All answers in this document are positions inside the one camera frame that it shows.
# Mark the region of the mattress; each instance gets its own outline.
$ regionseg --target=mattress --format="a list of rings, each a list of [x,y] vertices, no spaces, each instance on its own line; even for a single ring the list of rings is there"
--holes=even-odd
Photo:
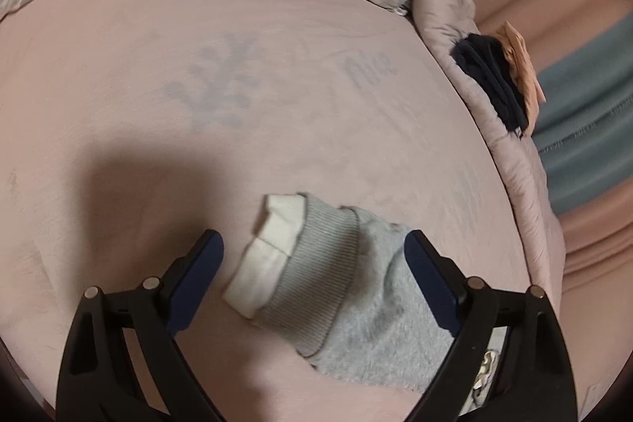
[[[83,290],[161,274],[212,227],[225,262],[178,344],[227,419],[402,420],[415,394],[322,377],[220,300],[267,193],[358,205],[529,285],[471,115],[365,0],[35,0],[0,25],[0,70],[0,337],[50,402]]]

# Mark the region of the orange cloth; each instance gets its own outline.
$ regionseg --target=orange cloth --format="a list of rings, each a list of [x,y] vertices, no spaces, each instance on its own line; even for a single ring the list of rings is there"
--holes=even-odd
[[[539,103],[545,102],[545,94],[536,78],[536,70],[527,53],[525,40],[509,22],[505,22],[492,36],[501,42],[503,54],[510,64],[510,77],[517,85],[518,91],[525,97],[525,115],[528,124],[523,134],[531,136],[536,119],[539,117]]]

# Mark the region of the teal stripe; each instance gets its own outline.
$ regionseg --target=teal stripe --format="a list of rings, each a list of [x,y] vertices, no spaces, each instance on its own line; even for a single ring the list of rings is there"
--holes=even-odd
[[[534,142],[557,214],[633,174],[633,13],[539,74]]]

